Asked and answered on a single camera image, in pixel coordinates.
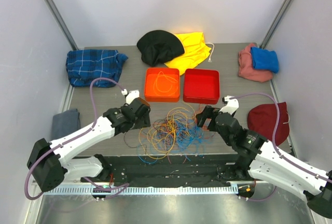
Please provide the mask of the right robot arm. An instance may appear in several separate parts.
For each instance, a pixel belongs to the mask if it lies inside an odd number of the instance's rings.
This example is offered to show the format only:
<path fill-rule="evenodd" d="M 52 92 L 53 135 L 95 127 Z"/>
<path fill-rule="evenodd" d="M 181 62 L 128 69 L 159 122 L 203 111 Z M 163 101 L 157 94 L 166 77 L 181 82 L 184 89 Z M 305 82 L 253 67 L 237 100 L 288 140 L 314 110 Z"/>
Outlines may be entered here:
<path fill-rule="evenodd" d="M 306 202 L 315 213 L 331 218 L 331 172 L 317 169 L 274 147 L 260 134 L 244 129 L 236 118 L 220 108 L 206 106 L 196 115 L 197 125 L 218 133 L 239 159 L 235 176 L 263 180 L 284 189 Z"/>

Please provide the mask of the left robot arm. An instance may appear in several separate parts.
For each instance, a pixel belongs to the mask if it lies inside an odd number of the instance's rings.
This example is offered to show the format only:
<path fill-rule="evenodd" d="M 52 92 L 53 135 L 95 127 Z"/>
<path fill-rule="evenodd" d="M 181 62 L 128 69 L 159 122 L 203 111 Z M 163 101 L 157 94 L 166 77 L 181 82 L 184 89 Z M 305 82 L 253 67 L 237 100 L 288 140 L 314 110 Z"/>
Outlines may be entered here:
<path fill-rule="evenodd" d="M 33 177 L 41 192 L 55 189 L 65 180 L 83 177 L 100 182 L 109 180 L 112 173 L 106 159 L 96 154 L 89 158 L 76 156 L 93 145 L 120 133 L 148 127 L 150 105 L 140 97 L 120 108 L 110 108 L 92 124 L 59 139 L 38 140 L 27 162 L 28 176 Z"/>

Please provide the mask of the red plastic box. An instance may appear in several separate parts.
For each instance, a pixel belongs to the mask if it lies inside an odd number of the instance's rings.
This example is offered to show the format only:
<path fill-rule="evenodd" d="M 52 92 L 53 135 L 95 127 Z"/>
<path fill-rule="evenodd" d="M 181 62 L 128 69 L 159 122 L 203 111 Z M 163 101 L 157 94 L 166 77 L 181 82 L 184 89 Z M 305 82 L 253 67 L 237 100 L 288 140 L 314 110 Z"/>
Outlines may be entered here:
<path fill-rule="evenodd" d="M 187 69 L 184 74 L 183 101 L 217 104 L 220 97 L 219 72 L 211 69 Z"/>

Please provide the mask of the orange plastic box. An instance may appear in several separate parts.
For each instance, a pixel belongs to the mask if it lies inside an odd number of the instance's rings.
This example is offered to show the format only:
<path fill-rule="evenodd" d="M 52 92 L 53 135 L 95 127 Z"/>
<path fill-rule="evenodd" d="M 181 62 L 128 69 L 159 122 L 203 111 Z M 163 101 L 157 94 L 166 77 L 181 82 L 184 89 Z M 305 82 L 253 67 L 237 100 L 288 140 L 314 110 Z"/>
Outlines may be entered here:
<path fill-rule="evenodd" d="M 148 68 L 144 96 L 148 102 L 178 102 L 180 98 L 179 70 L 168 67 Z"/>

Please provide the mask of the dark red cloth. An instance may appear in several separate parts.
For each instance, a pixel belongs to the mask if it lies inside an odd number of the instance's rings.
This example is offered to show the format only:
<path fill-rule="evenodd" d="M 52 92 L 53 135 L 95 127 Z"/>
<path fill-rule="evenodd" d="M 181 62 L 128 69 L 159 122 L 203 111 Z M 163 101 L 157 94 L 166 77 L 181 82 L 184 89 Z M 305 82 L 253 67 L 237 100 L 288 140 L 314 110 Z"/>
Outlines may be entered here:
<path fill-rule="evenodd" d="M 275 134 L 277 146 L 282 144 L 289 135 L 289 115 L 287 103 L 278 103 L 280 118 Z M 247 126 L 250 130 L 272 140 L 272 134 L 276 121 L 276 108 L 274 104 L 262 104 L 251 109 L 247 115 Z"/>

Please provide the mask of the pink cloth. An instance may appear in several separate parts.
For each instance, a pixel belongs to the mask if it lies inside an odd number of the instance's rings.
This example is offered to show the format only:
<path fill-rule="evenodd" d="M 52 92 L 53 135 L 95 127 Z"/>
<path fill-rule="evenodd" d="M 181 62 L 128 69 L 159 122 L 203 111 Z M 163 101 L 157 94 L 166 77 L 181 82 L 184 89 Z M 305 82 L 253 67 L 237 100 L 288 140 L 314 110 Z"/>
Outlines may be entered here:
<path fill-rule="evenodd" d="M 256 47 L 255 43 L 247 45 L 238 53 L 239 71 L 238 76 L 256 82 L 267 82 L 273 78 L 273 74 L 268 70 L 256 70 L 253 67 L 251 48 Z"/>

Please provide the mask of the yellow cloth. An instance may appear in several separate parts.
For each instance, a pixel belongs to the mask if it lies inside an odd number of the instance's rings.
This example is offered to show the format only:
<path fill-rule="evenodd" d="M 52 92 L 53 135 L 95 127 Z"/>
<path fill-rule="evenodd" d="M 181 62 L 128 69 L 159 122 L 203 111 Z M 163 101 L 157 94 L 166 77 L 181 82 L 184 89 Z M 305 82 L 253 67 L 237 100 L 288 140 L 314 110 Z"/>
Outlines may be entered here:
<path fill-rule="evenodd" d="M 179 70 L 183 75 L 187 69 L 193 69 L 210 56 L 212 48 L 205 44 L 202 32 L 175 34 L 184 47 L 184 54 L 164 63 L 168 68 Z"/>

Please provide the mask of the black cloth hat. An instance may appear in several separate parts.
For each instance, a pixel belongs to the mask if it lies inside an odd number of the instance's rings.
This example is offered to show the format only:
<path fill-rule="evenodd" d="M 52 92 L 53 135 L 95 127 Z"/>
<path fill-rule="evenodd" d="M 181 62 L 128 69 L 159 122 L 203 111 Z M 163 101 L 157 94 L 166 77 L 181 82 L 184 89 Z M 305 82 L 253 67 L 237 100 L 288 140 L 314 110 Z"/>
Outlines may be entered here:
<path fill-rule="evenodd" d="M 180 39 L 164 30 L 146 33 L 138 40 L 136 46 L 141 53 L 142 62 L 151 67 L 172 61 L 185 53 Z"/>

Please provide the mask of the blue plaid cloth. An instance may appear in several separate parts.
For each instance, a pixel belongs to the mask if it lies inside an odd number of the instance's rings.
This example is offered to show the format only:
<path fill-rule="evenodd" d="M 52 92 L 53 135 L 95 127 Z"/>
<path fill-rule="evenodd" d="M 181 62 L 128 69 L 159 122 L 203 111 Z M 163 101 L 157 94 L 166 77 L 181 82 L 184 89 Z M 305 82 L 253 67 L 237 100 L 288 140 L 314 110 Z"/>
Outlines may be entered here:
<path fill-rule="evenodd" d="M 66 71 L 72 87 L 88 87 L 97 78 L 107 78 L 94 83 L 95 87 L 110 88 L 119 82 L 128 56 L 118 50 L 76 50 L 67 53 Z"/>

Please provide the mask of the grey cloth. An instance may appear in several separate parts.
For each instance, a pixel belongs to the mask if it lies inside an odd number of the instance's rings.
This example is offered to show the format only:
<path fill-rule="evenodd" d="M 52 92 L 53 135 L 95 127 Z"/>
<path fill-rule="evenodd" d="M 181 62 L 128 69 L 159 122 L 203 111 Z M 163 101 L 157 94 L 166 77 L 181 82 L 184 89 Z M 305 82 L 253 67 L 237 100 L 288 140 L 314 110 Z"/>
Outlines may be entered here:
<path fill-rule="evenodd" d="M 78 109 L 69 109 L 56 114 L 52 118 L 51 140 L 60 139 L 80 129 L 80 113 Z"/>

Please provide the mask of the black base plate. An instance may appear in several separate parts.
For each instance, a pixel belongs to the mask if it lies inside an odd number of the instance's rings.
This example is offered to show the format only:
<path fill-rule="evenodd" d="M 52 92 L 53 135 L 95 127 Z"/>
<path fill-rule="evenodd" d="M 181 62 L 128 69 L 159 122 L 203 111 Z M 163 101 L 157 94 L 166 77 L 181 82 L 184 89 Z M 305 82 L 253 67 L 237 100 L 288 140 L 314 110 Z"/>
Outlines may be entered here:
<path fill-rule="evenodd" d="M 57 165 L 46 179 L 44 191 L 64 181 L 94 183 L 112 182 L 115 186 L 128 183 L 131 187 L 178 188 L 221 187 L 232 182 L 251 181 L 254 160 L 240 155 L 180 156 L 155 162 L 147 156 L 108 156 L 96 154 L 74 158 L 66 165 Z"/>

